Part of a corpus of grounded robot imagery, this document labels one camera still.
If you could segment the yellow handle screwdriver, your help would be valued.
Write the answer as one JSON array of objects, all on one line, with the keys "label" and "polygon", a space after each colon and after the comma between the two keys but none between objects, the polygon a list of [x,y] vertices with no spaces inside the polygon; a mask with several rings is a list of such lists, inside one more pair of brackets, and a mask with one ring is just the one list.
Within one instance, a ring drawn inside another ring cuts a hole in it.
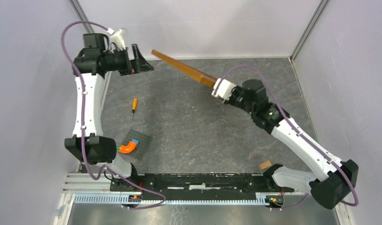
[{"label": "yellow handle screwdriver", "polygon": [[134,114],[135,114],[135,112],[136,112],[137,105],[138,105],[138,99],[137,99],[137,98],[134,98],[134,99],[133,99],[133,102],[132,102],[132,109],[131,109],[131,119],[132,119],[132,120],[133,120],[133,118],[134,118]]}]

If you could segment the wooden picture frame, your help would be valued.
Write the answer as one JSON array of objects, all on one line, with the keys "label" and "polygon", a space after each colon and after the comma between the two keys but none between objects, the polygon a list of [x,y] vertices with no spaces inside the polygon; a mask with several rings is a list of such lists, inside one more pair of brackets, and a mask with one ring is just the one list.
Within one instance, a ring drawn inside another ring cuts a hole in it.
[{"label": "wooden picture frame", "polygon": [[168,63],[169,65],[175,67],[176,69],[180,70],[182,73],[186,74],[190,78],[194,79],[195,81],[204,84],[210,88],[213,88],[217,79],[211,75],[208,75],[200,70],[197,70],[191,66],[188,66],[184,63],[182,63],[179,60],[176,60],[174,58],[171,58],[155,49],[152,49],[151,54],[156,56],[157,58],[161,59],[165,63]]}]

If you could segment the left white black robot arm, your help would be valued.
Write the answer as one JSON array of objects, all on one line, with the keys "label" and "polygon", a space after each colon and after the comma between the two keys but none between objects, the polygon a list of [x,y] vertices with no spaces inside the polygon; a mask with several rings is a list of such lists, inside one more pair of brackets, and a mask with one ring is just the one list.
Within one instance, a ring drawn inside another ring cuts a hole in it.
[{"label": "left white black robot arm", "polygon": [[101,125],[102,97],[108,72],[131,75],[153,71],[132,44],[131,60],[121,31],[85,34],[84,48],[74,59],[79,74],[75,77],[77,90],[76,123],[72,137],[64,140],[65,148],[85,165],[98,165],[122,178],[122,186],[134,191],[139,177],[132,174],[133,165],[119,156],[114,139],[105,137]]}]

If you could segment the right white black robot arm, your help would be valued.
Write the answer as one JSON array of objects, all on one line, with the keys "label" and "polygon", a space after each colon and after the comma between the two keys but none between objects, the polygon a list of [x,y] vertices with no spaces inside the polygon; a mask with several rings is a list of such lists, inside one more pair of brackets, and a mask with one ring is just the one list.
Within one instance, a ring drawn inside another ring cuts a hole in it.
[{"label": "right white black robot arm", "polygon": [[212,96],[248,113],[256,126],[284,143],[310,168],[310,172],[275,164],[264,173],[263,186],[268,191],[279,187],[300,190],[331,210],[345,203],[348,194],[356,195],[359,166],[335,156],[310,137],[283,109],[269,101],[261,80],[250,79],[242,86],[219,79]]}]

